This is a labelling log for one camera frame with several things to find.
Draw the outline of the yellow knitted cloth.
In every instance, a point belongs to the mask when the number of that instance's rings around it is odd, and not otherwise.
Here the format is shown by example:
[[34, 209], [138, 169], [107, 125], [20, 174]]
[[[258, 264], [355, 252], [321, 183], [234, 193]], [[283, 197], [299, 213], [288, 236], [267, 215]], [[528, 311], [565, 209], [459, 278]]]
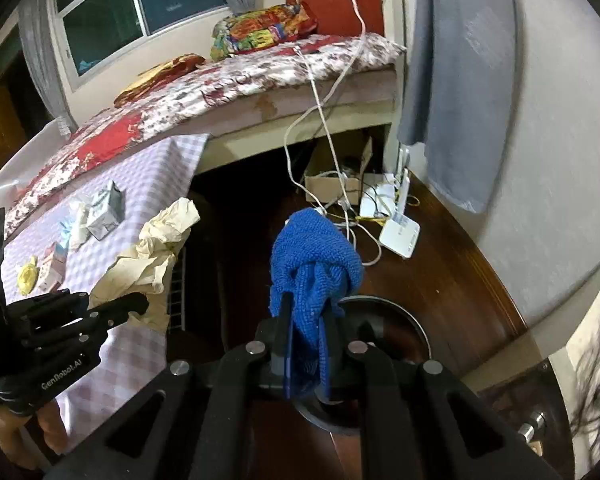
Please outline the yellow knitted cloth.
[[17, 289], [21, 296], [28, 296], [38, 281], [38, 258], [31, 256], [22, 266], [17, 278]]

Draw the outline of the red white drink carton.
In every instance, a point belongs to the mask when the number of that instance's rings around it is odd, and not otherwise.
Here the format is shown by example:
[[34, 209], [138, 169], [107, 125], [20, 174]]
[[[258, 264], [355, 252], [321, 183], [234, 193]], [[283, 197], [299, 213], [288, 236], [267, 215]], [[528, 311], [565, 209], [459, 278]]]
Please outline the red white drink carton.
[[53, 292], [65, 281], [68, 248], [58, 242], [47, 247], [40, 262], [38, 290]]

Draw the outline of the beige paper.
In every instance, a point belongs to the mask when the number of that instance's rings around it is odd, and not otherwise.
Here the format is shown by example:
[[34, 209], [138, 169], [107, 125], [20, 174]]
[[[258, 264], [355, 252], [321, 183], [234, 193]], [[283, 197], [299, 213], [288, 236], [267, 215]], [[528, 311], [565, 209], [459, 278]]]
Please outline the beige paper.
[[148, 220], [137, 241], [117, 255], [92, 289], [90, 308], [140, 292], [148, 300], [148, 307], [144, 314], [132, 314], [132, 323], [164, 335], [170, 321], [166, 300], [172, 272], [190, 228], [199, 220], [194, 202], [185, 197]]

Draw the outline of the blue knitted cloth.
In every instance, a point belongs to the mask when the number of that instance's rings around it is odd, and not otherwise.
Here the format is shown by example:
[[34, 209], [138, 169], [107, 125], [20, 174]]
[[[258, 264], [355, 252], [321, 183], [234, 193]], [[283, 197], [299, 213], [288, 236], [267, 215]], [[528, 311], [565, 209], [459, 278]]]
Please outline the blue knitted cloth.
[[271, 256], [270, 304], [279, 315], [283, 296], [291, 294], [291, 318], [300, 342], [291, 351], [292, 391], [304, 396], [317, 386], [328, 390], [329, 365], [323, 311], [343, 315], [339, 301], [362, 284], [363, 266], [336, 226], [306, 208], [292, 214], [276, 238]]

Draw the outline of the light blue wrapper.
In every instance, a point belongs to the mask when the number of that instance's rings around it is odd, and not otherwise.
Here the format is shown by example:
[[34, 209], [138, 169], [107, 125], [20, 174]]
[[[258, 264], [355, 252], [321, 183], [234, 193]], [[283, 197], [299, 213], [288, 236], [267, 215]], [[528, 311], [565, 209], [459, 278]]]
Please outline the light blue wrapper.
[[67, 217], [60, 222], [59, 243], [69, 252], [77, 252], [90, 238], [87, 227], [90, 205], [83, 200], [72, 200], [69, 203]]

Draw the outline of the green white milk carton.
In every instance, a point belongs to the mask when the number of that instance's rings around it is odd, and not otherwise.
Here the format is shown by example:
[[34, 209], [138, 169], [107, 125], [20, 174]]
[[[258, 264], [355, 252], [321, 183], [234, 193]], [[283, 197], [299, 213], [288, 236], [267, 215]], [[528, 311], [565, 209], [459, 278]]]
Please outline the green white milk carton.
[[123, 218], [123, 193], [116, 182], [111, 180], [93, 195], [86, 228], [96, 240], [103, 240]]

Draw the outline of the black trash bin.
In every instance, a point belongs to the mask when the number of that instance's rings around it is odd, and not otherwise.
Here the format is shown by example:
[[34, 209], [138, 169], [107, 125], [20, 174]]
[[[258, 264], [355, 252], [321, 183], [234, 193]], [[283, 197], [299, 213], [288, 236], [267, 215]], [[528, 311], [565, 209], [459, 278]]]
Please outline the black trash bin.
[[[400, 304], [370, 295], [343, 298], [339, 307], [359, 339], [408, 364], [422, 364], [432, 358], [429, 338], [417, 318]], [[318, 388], [303, 399], [293, 400], [294, 408], [308, 422], [331, 434], [358, 434], [358, 406], [355, 400], [323, 400]]]

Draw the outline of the white router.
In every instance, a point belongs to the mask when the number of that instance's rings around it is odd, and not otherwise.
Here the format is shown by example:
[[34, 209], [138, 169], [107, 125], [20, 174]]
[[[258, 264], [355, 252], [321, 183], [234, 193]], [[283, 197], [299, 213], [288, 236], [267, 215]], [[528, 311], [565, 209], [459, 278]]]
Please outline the white router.
[[378, 257], [366, 263], [372, 266], [387, 248], [403, 259], [413, 255], [420, 232], [420, 225], [405, 214], [410, 192], [410, 149], [400, 143], [398, 166], [395, 174], [366, 174], [360, 177], [361, 198], [358, 221], [376, 222], [381, 231], [376, 240]]

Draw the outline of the cardboard box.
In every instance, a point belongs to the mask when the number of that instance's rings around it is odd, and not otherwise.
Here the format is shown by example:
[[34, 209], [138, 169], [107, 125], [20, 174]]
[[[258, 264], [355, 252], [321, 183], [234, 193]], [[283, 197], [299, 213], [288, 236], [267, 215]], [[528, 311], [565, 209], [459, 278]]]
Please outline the cardboard box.
[[336, 205], [347, 192], [351, 206], [358, 206], [362, 197], [363, 177], [373, 157], [373, 140], [362, 132], [345, 133], [332, 137], [338, 162], [334, 161], [329, 140], [318, 140], [309, 165], [304, 172], [303, 185], [306, 199], [325, 207]]

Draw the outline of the folded yellow red blanket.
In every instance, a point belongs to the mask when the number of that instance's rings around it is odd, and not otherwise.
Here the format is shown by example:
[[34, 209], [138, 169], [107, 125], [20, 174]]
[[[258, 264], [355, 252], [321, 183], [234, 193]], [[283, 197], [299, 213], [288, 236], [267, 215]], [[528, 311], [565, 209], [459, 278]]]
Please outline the folded yellow red blanket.
[[114, 107], [120, 108], [129, 102], [140, 99], [152, 90], [157, 90], [171, 81], [196, 70], [206, 59], [195, 53], [187, 53], [140, 73], [114, 99]]

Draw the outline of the grey hanging towel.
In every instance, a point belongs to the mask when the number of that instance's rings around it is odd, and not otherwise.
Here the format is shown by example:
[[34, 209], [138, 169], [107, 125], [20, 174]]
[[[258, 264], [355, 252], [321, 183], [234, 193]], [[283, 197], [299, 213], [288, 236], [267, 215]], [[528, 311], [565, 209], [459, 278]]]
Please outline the grey hanging towel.
[[416, 0], [401, 144], [425, 145], [430, 184], [481, 214], [500, 173], [516, 77], [515, 0]]

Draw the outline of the grey curtain left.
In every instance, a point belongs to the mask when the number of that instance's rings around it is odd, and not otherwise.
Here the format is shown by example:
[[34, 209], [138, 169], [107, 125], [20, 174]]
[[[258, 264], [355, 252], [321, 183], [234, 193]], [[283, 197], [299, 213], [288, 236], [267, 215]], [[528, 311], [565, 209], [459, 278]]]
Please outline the grey curtain left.
[[17, 11], [20, 44], [35, 89], [50, 116], [60, 118], [66, 129], [74, 133], [76, 122], [62, 88], [47, 0], [20, 0]]

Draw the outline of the colourful pillow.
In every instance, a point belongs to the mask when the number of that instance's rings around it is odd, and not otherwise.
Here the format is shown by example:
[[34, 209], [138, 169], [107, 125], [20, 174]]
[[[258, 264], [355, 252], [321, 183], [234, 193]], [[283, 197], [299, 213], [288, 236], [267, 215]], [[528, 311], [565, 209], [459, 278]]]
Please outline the colourful pillow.
[[212, 61], [265, 50], [302, 39], [317, 30], [317, 18], [303, 4], [276, 4], [228, 16], [212, 32]]

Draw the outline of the window with white frame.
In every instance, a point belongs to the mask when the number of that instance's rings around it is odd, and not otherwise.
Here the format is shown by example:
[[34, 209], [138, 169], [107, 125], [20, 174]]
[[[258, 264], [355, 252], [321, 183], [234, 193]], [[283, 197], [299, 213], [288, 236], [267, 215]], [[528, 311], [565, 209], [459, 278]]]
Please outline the window with white frame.
[[62, 64], [72, 90], [148, 40], [226, 13], [225, 0], [52, 0]]

